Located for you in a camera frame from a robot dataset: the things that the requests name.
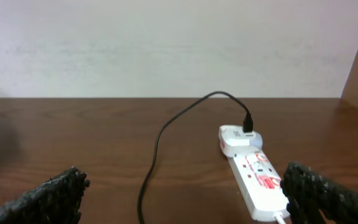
white backdrop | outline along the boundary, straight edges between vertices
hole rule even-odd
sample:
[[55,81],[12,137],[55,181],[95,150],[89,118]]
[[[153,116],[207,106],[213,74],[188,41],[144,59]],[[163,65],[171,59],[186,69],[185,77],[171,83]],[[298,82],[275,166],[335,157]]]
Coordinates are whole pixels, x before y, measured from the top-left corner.
[[0,96],[340,97],[355,0],[0,0]]

black cable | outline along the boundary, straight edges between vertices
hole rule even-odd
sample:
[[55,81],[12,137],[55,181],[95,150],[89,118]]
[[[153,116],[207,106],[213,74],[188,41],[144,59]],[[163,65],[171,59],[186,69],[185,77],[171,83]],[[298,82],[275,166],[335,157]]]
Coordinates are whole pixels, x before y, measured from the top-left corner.
[[139,219],[140,224],[144,224],[144,218],[143,218],[143,213],[142,213],[142,201],[143,201],[144,193],[146,191],[147,182],[149,181],[150,176],[153,172],[153,168],[155,166],[155,161],[157,159],[158,141],[160,140],[160,136],[161,136],[162,132],[170,123],[172,123],[172,121],[176,120],[182,114],[184,114],[188,110],[192,109],[192,107],[196,106],[197,104],[201,103],[202,101],[206,100],[207,98],[209,98],[210,96],[213,96],[215,94],[222,94],[222,95],[228,96],[230,99],[234,100],[236,103],[238,103],[240,106],[242,106],[245,109],[245,111],[247,112],[247,115],[246,115],[246,118],[244,119],[242,130],[245,133],[252,132],[254,124],[252,122],[251,114],[249,113],[248,108],[243,103],[241,103],[241,101],[239,101],[236,97],[234,97],[224,91],[215,91],[215,92],[212,92],[212,93],[202,97],[201,99],[197,100],[196,102],[194,102],[192,105],[190,105],[183,111],[176,114],[168,122],[166,122],[164,124],[164,126],[162,126],[162,129],[160,130],[159,134],[157,135],[157,138],[155,139],[153,162],[152,162],[149,172],[147,173],[147,175],[143,181],[142,187],[140,188],[139,196],[137,198],[137,217]]

wooden table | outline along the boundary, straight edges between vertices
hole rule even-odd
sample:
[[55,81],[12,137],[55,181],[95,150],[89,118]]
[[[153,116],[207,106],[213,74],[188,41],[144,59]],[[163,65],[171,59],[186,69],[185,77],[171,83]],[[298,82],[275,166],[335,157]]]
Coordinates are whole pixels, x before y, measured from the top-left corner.
[[[0,205],[76,165],[91,187],[80,223],[137,223],[155,137],[195,99],[0,100]],[[358,191],[358,110],[336,99],[244,99],[282,175],[298,161]],[[162,135],[144,198],[147,223],[251,223],[218,143],[242,108],[213,98]]]

white charger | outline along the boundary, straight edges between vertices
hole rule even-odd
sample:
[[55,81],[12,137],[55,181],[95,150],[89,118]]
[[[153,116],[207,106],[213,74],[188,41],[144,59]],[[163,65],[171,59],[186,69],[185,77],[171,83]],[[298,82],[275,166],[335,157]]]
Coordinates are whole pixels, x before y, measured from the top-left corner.
[[219,139],[252,219],[285,223],[283,219],[290,216],[288,199],[280,187],[280,176],[262,151],[261,135],[243,133],[241,126],[223,125]]

power strip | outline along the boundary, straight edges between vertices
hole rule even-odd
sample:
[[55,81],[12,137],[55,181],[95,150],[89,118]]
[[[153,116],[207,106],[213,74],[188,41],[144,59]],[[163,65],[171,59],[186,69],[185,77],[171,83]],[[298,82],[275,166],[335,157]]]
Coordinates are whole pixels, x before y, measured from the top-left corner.
[[224,125],[219,128],[219,139],[252,219],[282,223],[290,216],[288,199],[280,187],[280,176],[262,152],[261,135],[243,133],[241,126]]

